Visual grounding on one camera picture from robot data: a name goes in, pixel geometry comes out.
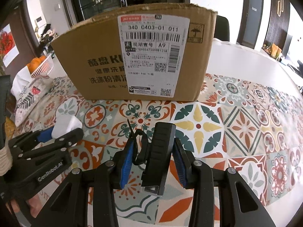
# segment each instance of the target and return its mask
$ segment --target table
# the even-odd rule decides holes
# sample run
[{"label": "table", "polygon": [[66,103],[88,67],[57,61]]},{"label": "table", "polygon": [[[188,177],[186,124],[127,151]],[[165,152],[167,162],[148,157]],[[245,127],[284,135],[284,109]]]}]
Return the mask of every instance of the table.
[{"label": "table", "polygon": [[[85,100],[67,76],[57,78],[15,135],[52,126],[62,113],[83,122],[84,139],[69,150],[71,168],[39,193],[42,203],[72,168],[96,168],[122,149],[127,118],[149,139],[156,122],[175,123],[176,137],[196,158],[242,175],[277,227],[285,227],[303,201],[302,97],[278,63],[248,48],[214,40],[198,102]],[[193,190],[180,185],[173,158],[162,197],[142,190],[143,169],[133,165],[128,184],[114,191],[120,226],[188,226]],[[92,195],[90,189],[91,226]],[[217,190],[215,220],[219,226]]]},{"label": "table", "polygon": [[[274,58],[272,58],[266,51],[264,51],[263,49],[261,49],[260,51],[263,55],[266,55],[266,57],[268,57],[269,59],[271,59],[272,61],[278,62],[276,61]],[[297,85],[297,86],[303,86],[303,79],[296,74],[296,72],[294,72],[289,65],[292,65],[294,68],[296,68],[298,70],[298,66],[299,64],[297,63],[298,66],[296,66],[295,63],[293,63],[291,60],[283,60],[282,62],[279,62],[280,66],[284,69],[284,71],[288,74],[288,76],[291,78],[291,80]]]}]

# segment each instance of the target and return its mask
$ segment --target white tissue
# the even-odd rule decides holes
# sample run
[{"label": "white tissue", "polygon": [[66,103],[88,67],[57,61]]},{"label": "white tissue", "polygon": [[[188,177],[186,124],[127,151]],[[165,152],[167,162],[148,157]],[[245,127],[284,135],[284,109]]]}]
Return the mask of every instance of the white tissue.
[{"label": "white tissue", "polygon": [[23,67],[15,76],[11,93],[15,96],[16,100],[19,99],[20,93],[27,86],[28,83],[32,82],[34,78],[31,77],[28,67]]},{"label": "white tissue", "polygon": [[82,128],[80,120],[72,115],[59,114],[56,117],[56,123],[52,131],[52,138],[56,139],[76,128]]}]

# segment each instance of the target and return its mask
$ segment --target orange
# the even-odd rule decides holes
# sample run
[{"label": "orange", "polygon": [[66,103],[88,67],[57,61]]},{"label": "orange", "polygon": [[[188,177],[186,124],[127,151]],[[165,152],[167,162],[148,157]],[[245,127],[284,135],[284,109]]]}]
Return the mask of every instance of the orange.
[{"label": "orange", "polygon": [[41,64],[41,61],[39,58],[34,58],[31,60],[30,63],[27,64],[29,73],[32,74]]},{"label": "orange", "polygon": [[39,59],[40,59],[40,61],[41,61],[41,63],[42,63],[43,61],[45,61],[46,56],[45,56],[45,55],[42,55],[42,56],[39,57]]}]

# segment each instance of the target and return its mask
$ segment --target qr code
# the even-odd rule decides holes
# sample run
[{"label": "qr code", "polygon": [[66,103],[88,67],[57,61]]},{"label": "qr code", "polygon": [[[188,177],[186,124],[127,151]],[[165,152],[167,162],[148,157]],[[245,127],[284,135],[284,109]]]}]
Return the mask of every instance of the qr code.
[{"label": "qr code", "polygon": [[161,96],[170,96],[171,89],[161,89]]},{"label": "qr code", "polygon": [[155,63],[155,72],[166,72],[166,63]]}]

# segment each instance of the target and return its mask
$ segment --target patterned tablecloth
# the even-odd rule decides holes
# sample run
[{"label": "patterned tablecloth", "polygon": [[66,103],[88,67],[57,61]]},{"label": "patterned tablecloth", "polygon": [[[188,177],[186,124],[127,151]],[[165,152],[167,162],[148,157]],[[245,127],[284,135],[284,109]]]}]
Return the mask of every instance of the patterned tablecloth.
[{"label": "patterned tablecloth", "polygon": [[[221,170],[234,167],[265,206],[302,182],[303,101],[271,87],[206,74],[198,102],[90,101],[68,77],[60,77],[15,135],[37,126],[50,127],[58,114],[75,115],[83,123],[84,139],[70,148],[72,168],[89,170],[111,159],[127,141],[127,119],[133,129],[145,131],[149,140],[155,123],[162,121],[176,124],[175,136],[196,158]],[[162,197],[142,190],[143,169],[133,165],[128,184],[115,190],[117,215],[151,224],[188,226],[193,190],[180,185],[173,158]],[[69,171],[57,177],[55,185]],[[40,197],[45,201],[50,194],[44,190]],[[218,197],[215,191],[216,220]]]}]

